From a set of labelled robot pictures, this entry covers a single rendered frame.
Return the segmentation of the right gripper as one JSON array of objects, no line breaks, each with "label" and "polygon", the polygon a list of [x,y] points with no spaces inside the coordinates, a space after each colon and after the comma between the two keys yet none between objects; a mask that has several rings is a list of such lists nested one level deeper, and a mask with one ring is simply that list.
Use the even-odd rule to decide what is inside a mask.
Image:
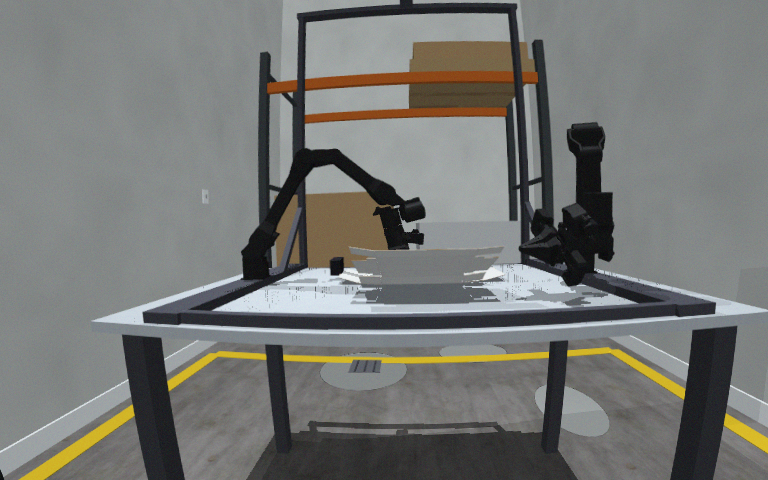
[{"label": "right gripper", "polygon": [[[403,245],[403,238],[402,238],[403,231],[404,230],[402,225],[384,229],[384,235],[387,240],[388,250],[409,250],[408,248],[409,246],[406,244],[404,244],[404,246],[400,246],[400,245]],[[395,246],[396,248],[392,248]]]}]

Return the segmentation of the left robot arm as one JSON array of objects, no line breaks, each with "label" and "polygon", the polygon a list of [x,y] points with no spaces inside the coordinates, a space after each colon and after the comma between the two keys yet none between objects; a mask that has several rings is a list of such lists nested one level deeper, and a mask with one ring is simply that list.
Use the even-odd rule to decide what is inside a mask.
[{"label": "left robot arm", "polygon": [[564,226],[571,232],[572,244],[581,243],[593,235],[592,255],[584,257],[589,264],[586,273],[598,273],[594,271],[595,254],[600,253],[598,258],[607,262],[615,254],[613,192],[601,192],[601,147],[603,151],[605,136],[603,127],[597,122],[572,124],[571,129],[567,129],[569,150],[577,157],[576,203],[562,208],[563,222],[559,222],[558,228]]}]

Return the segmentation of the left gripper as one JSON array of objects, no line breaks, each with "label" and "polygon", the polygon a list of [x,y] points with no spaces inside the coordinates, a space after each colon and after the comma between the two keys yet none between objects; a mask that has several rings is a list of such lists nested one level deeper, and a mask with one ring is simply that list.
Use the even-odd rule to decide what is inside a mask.
[{"label": "left gripper", "polygon": [[[568,271],[563,273],[562,279],[568,287],[577,286],[581,283],[589,267],[584,257],[592,253],[594,237],[592,235],[581,243],[572,244],[570,231],[566,230],[564,226],[559,226],[557,231],[553,222],[554,219],[545,208],[536,209],[531,224],[531,232],[535,238],[521,244],[518,249],[524,254],[550,264],[551,267],[554,267],[555,264],[565,263]],[[576,251],[572,252],[574,250]]]}]

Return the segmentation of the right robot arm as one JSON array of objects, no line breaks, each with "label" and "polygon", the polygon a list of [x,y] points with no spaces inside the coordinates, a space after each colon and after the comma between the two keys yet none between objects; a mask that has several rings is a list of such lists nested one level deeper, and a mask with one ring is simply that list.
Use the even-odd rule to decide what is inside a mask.
[{"label": "right robot arm", "polygon": [[[241,278],[241,280],[262,280],[268,276],[270,277],[269,262],[267,262],[267,256],[265,256],[266,251],[274,246],[277,236],[280,235],[280,233],[278,233],[278,235],[274,233],[276,232],[277,225],[299,184],[311,172],[311,170],[308,170],[315,161],[330,161],[317,162],[314,168],[332,164],[335,165],[360,184],[379,205],[388,204],[390,206],[397,206],[400,203],[403,203],[400,204],[398,208],[394,209],[390,206],[384,208],[376,207],[373,216],[380,215],[383,229],[402,224],[401,219],[408,223],[425,218],[425,208],[419,197],[407,200],[405,203],[405,200],[396,194],[396,190],[393,186],[372,177],[352,160],[342,154],[340,150],[335,148],[316,150],[310,150],[308,148],[299,149],[294,156],[289,176],[282,186],[266,218],[256,228],[249,238],[249,243],[241,251],[243,256],[243,278]],[[418,229],[413,230],[412,232],[402,232],[403,244],[408,245],[408,243],[414,243],[423,245],[424,233],[419,233]],[[262,256],[265,256],[265,258],[262,258],[261,251],[263,251]]]}]

